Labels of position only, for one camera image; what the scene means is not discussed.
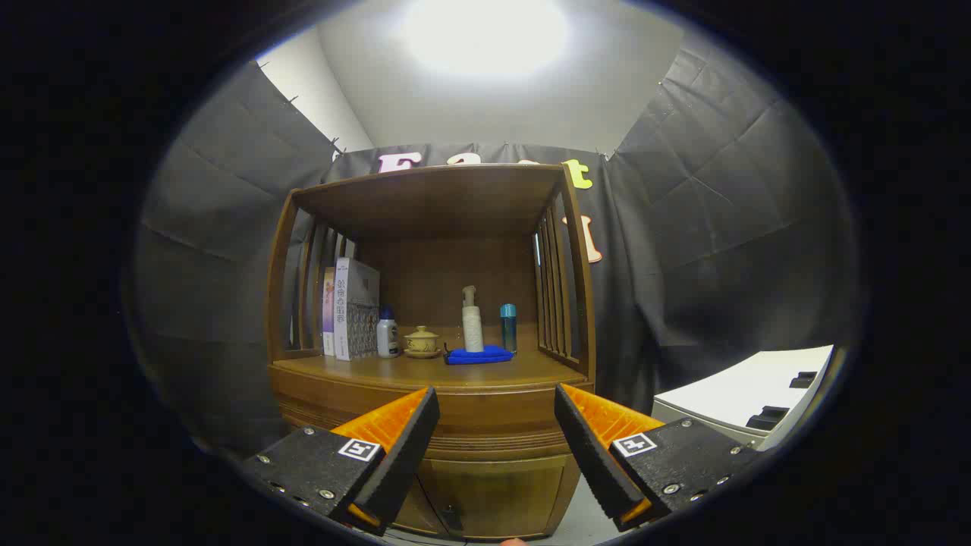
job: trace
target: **cabinet door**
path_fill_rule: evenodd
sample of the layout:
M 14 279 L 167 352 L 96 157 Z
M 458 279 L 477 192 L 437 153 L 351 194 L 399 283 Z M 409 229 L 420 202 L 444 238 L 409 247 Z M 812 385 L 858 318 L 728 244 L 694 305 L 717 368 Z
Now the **cabinet door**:
M 562 518 L 579 480 L 579 473 L 571 471 L 575 465 L 568 455 L 523 461 L 425 460 L 419 479 L 453 536 L 536 537 L 552 532 Z
M 424 491 L 421 490 L 418 476 L 412 482 L 412 488 L 408 491 L 408 496 L 405 497 L 405 502 L 401 505 L 394 525 L 411 532 L 447 535 L 445 528 L 438 521 L 435 511 L 428 504 Z

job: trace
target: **book spine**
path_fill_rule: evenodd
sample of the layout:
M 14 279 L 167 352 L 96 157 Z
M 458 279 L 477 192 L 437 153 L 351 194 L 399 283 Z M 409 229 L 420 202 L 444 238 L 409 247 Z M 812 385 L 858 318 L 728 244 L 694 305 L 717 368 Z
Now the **book spine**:
M 323 270 L 323 353 L 334 357 L 334 269 Z
M 351 261 L 338 258 L 334 271 L 334 353 L 338 360 L 350 360 L 348 345 L 348 271 Z

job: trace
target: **orange letter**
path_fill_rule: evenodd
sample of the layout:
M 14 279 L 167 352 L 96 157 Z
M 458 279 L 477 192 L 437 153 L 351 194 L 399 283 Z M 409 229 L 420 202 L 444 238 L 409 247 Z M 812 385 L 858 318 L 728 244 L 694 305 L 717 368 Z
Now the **orange letter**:
M 592 220 L 589 216 L 581 216 L 581 222 L 584 225 L 584 240 L 586 240 L 586 261 L 590 263 L 596 263 L 604 258 L 604 255 L 600 254 L 600 251 L 593 246 L 593 235 L 590 234 L 590 222 Z M 563 217 L 563 223 L 566 223 L 566 217 Z

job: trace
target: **white table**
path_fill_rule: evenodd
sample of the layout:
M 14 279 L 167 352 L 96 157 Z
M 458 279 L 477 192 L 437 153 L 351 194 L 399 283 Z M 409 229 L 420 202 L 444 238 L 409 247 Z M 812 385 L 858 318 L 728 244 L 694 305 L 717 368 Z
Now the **white table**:
M 654 397 L 653 417 L 675 421 L 700 419 L 706 425 L 752 443 L 762 451 L 773 447 L 792 429 L 816 393 L 832 345 L 796 351 L 763 351 L 717 373 Z M 817 372 L 809 389 L 791 389 L 799 372 Z M 762 406 L 790 408 L 770 431 L 746 427 Z

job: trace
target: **cable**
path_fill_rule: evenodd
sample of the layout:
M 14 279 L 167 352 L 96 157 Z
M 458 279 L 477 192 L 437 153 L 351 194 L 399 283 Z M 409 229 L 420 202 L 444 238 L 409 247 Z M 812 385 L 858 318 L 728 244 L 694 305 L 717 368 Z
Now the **cable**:
M 390 532 L 386 532 L 385 534 L 388 535 L 388 536 L 390 536 L 390 537 L 392 537 L 392 538 L 397 538 L 398 540 L 404 540 L 405 542 L 412 542 L 414 544 L 422 544 L 424 546 L 448 546 L 447 544 L 442 544 L 440 542 L 421 542 L 419 540 L 412 540 L 410 538 L 405 538 L 404 536 L 398 536 L 396 534 L 391 534 Z M 465 541 L 465 544 L 463 544 L 462 546 L 468 546 L 468 543 L 469 543 L 469 541 L 466 540 Z

